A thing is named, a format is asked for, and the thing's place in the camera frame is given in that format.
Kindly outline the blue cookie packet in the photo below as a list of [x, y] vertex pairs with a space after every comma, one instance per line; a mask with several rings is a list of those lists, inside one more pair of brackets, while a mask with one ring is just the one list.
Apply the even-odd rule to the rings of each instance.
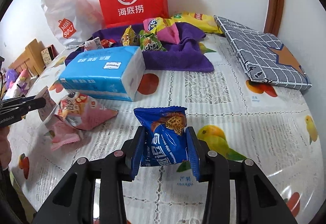
[[180, 106], [134, 109], [146, 131], [142, 167], [169, 166], [187, 160], [186, 110]]

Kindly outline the small white red packets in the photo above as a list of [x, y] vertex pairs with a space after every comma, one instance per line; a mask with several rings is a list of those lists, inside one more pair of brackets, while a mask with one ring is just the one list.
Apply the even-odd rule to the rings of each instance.
[[83, 44], [83, 49], [84, 51], [103, 49], [103, 45], [101, 44], [100, 38], [96, 37], [92, 40], [85, 41]]

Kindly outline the pink white snack packet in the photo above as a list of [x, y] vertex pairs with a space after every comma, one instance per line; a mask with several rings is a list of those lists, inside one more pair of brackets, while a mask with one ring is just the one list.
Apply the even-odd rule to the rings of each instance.
[[58, 150], [63, 145], [79, 142], [83, 139], [82, 132], [55, 116], [51, 117], [51, 119], [46, 119], [44, 125], [48, 131], [53, 132], [51, 140], [52, 151]]

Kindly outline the yellow snack packet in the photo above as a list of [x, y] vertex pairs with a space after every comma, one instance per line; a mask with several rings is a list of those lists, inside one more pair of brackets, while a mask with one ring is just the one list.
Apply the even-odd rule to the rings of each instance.
[[132, 29], [132, 26], [129, 26], [124, 31], [121, 42], [123, 46], [139, 46], [140, 40], [139, 36], [135, 33], [135, 31]]

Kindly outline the purple towel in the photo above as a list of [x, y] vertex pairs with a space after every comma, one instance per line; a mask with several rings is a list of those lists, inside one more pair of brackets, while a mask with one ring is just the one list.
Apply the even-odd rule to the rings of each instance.
[[[163, 42], [162, 46], [167, 51], [143, 51], [145, 67], [147, 70], [172, 70], [192, 72], [213, 72], [214, 66], [209, 59], [202, 54], [199, 41], [206, 34], [199, 28], [185, 22], [177, 22], [176, 27], [181, 38], [179, 44]], [[93, 33], [93, 38], [100, 40], [114, 40], [113, 47], [122, 46], [121, 37], [127, 26], [107, 28]], [[78, 54], [82, 53], [80, 48], [73, 51], [65, 59], [67, 66]]]

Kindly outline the yellow chips bag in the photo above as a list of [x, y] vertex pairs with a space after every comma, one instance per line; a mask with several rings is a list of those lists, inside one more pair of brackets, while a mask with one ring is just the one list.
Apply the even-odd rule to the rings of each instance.
[[213, 16], [195, 12], [180, 12], [171, 17], [175, 22], [189, 23], [205, 33], [223, 34]]

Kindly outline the blue tissue pack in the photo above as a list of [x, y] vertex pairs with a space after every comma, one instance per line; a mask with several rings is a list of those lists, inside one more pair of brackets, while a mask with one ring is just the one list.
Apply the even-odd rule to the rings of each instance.
[[133, 101], [144, 72], [140, 47], [121, 46], [78, 54], [58, 80], [69, 92], [98, 99]]

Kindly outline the pink yellow snack bag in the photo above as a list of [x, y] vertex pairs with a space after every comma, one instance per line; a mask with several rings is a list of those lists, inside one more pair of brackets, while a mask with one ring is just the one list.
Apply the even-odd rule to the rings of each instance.
[[160, 41], [171, 44], [180, 42], [178, 28], [172, 19], [149, 18], [143, 21], [143, 26], [146, 31], [154, 33]]

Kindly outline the red snack packet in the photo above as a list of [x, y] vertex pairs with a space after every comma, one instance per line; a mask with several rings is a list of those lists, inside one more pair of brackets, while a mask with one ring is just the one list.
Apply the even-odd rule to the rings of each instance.
[[111, 48], [111, 47], [115, 47], [117, 43], [113, 39], [103, 39], [101, 40], [101, 45], [103, 48]]

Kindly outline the white Miniso plastic bag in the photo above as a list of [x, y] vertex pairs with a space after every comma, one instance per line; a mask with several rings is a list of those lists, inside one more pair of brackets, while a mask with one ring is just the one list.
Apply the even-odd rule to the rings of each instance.
[[89, 40], [104, 19], [87, 0], [41, 0], [41, 8], [55, 38], [71, 49]]

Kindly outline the purple plush toy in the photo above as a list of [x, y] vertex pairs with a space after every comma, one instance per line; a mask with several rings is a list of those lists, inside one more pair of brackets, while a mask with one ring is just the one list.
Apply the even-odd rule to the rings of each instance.
[[24, 69], [15, 80], [9, 84], [9, 88], [3, 99], [11, 99], [17, 97], [25, 97], [29, 91], [30, 74], [28, 69]]

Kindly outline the grey checked fabric box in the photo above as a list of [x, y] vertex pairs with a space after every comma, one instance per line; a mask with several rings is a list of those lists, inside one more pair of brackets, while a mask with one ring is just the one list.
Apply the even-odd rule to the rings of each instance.
[[214, 16], [250, 81], [306, 91], [312, 83], [289, 49], [273, 34]]

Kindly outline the green snack packet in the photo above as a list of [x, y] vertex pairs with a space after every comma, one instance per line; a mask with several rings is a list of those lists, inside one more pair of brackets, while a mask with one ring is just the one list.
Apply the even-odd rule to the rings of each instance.
[[167, 51], [158, 40], [156, 34], [146, 30], [139, 32], [139, 42], [142, 51]]

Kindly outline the pink panda snack bag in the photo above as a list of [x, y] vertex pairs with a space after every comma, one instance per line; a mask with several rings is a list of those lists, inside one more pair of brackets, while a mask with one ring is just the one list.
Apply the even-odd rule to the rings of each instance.
[[90, 131], [116, 117], [118, 111], [105, 107], [91, 96], [74, 92], [62, 98], [54, 115], [75, 129]]

